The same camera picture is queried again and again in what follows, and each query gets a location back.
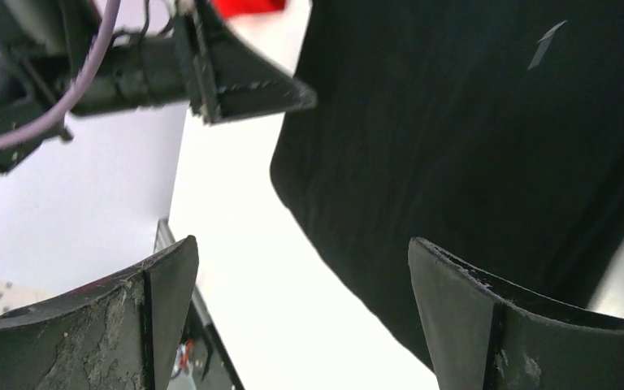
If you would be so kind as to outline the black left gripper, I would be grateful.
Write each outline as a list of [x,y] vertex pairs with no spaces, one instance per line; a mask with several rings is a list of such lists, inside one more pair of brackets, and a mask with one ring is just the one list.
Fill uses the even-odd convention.
[[120,4],[0,1],[0,174],[45,141],[69,142],[67,115],[160,107],[187,98],[174,2],[158,32],[119,29]]

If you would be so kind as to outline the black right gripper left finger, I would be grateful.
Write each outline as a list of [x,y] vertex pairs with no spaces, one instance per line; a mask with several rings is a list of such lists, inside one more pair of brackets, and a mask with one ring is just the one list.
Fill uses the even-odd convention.
[[0,315],[0,389],[164,389],[197,276],[188,236],[145,260]]

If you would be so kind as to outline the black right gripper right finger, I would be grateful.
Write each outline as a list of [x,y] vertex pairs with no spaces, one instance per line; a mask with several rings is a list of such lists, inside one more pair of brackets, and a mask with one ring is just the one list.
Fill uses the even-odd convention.
[[423,238],[408,262],[442,389],[624,389],[624,318],[553,300]]

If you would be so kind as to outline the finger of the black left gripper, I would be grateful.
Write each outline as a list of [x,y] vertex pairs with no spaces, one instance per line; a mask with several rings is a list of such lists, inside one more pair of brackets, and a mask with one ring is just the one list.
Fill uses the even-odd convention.
[[179,69],[205,124],[315,107],[315,91],[239,39],[210,1],[175,1],[174,9]]

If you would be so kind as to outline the black t shirt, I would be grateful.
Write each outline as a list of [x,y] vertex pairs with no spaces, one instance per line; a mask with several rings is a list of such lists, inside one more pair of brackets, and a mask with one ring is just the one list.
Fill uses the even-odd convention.
[[296,74],[275,191],[423,365],[414,237],[587,306],[624,240],[624,1],[315,1]]

